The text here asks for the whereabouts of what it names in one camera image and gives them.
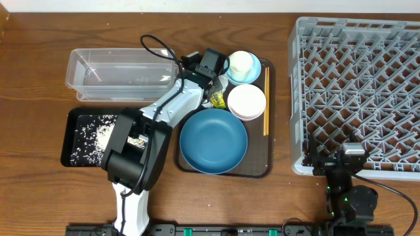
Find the white paper napkin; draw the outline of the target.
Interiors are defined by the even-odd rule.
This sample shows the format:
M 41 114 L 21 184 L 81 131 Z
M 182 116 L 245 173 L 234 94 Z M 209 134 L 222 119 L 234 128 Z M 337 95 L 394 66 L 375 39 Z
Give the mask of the white paper napkin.
M 211 87 L 212 87 L 212 86 L 216 86 L 216 87 L 224 87 L 224 88 L 225 88 L 225 91 L 226 91 L 228 84 L 229 84 L 228 77 L 227 77 L 226 75 L 220 75 L 220 76 L 218 76 L 218 77 L 217 77 L 217 78 L 213 81 L 213 84 L 211 85 Z M 215 107 L 212 105 L 212 103 L 210 102 L 210 99 L 209 99 L 209 97 L 210 97 L 210 90 L 211 90 L 211 87 L 210 87 L 210 89 L 209 89 L 209 93 L 208 93 L 208 95 L 206 95 L 206 96 L 205 96 L 205 100 L 204 100 L 204 102 L 203 102 L 203 104 L 202 104 L 202 106 L 203 106 L 205 109 L 215 108 Z

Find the pink plastic bowl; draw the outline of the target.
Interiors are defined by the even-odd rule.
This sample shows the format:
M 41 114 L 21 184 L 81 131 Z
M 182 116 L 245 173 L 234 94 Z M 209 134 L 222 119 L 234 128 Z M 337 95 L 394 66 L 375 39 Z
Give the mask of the pink plastic bowl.
M 266 109 L 264 92 L 255 85 L 234 87 L 228 95 L 228 109 L 242 121 L 250 121 L 262 115 Z

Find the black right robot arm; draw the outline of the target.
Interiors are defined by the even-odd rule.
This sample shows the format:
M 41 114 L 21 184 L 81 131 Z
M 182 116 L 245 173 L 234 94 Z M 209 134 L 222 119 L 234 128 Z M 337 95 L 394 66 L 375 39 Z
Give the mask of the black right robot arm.
M 315 176 L 327 179 L 328 207 L 340 224 L 368 223 L 374 220 L 378 193 L 367 186 L 352 182 L 352 176 L 363 169 L 369 153 L 356 141 L 340 145 L 333 156 L 320 154 L 313 134 L 308 136 L 308 158 Z

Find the cream plastic cup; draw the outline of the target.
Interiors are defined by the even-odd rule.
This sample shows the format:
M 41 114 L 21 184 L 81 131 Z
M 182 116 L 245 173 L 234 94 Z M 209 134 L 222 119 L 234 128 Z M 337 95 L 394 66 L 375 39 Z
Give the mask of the cream plastic cup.
M 253 67 L 253 58 L 246 51 L 236 51 L 229 56 L 230 74 L 235 81 L 244 81 L 247 79 L 251 68 Z

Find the dark blue plate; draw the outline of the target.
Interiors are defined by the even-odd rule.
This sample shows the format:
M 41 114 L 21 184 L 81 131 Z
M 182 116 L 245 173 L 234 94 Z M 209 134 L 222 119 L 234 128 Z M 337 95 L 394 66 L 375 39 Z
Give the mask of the dark blue plate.
M 248 136 L 244 124 L 223 109 L 205 109 L 191 116 L 180 132 L 180 152 L 204 174 L 223 174 L 245 157 Z

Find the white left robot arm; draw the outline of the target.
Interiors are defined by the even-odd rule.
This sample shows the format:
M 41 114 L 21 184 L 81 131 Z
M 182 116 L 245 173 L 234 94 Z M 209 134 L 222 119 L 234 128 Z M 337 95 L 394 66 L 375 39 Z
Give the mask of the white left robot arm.
M 227 72 L 229 57 L 208 48 L 175 61 L 173 87 L 153 104 L 125 108 L 118 115 L 102 156 L 117 195 L 110 235 L 142 235 L 148 227 L 148 194 L 165 163 L 173 128 L 205 100 L 213 81 Z

